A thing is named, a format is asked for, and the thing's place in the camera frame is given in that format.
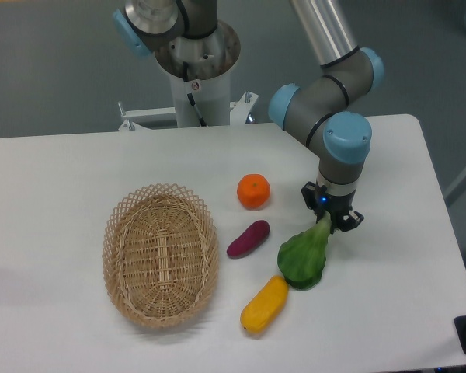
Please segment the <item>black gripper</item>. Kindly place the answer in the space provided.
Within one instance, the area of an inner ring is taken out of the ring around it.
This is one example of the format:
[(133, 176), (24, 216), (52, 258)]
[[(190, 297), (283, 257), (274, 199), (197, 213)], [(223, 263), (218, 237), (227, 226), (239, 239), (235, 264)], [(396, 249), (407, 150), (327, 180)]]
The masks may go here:
[(364, 220), (364, 216), (353, 211), (352, 202), (356, 191), (343, 196), (336, 196), (327, 191), (326, 186), (307, 182), (301, 188), (301, 194), (307, 209), (311, 210), (316, 222), (319, 223), (326, 213), (331, 218), (331, 234), (336, 231), (348, 232), (357, 228)]

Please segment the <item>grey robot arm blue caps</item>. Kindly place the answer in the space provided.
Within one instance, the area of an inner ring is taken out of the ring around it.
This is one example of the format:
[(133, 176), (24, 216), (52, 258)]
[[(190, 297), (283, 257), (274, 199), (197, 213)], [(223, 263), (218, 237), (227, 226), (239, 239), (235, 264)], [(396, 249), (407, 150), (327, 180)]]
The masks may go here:
[[(279, 88), (269, 117), (318, 156), (317, 178), (301, 191), (307, 207), (317, 218), (328, 218), (332, 230), (348, 232), (363, 221), (353, 198), (372, 138), (370, 123), (348, 108), (380, 84), (383, 62), (358, 45), (338, 2), (291, 5), (322, 76), (305, 89)], [(168, 75), (179, 127), (232, 124), (230, 73), (241, 44), (219, 19), (215, 1), (127, 1), (113, 22), (136, 55), (154, 56)]]

